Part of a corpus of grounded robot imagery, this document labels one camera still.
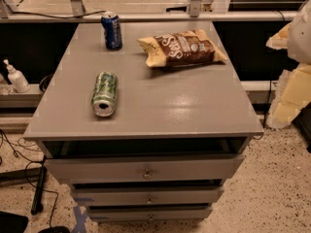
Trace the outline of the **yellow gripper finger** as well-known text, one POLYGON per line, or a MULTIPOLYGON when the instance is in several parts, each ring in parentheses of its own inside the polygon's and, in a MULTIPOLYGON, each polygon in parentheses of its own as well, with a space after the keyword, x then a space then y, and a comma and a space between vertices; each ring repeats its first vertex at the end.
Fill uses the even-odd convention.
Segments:
POLYGON ((266 125, 281 129, 289 126, 302 109, 311 103, 311 65, 300 63, 279 77, 266 125))
POLYGON ((291 25, 292 24, 290 22, 286 24, 282 29, 267 40, 266 45, 274 50, 286 50, 288 48, 288 38, 291 25))

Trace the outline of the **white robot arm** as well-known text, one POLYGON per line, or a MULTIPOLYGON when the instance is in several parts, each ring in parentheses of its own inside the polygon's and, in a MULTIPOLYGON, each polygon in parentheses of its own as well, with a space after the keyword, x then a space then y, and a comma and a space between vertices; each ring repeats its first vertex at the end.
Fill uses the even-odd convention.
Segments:
POLYGON ((282 72, 268 111, 267 126, 281 129, 290 125, 311 102, 311 0, 266 45, 286 50, 288 57, 298 63, 293 71, 282 72))

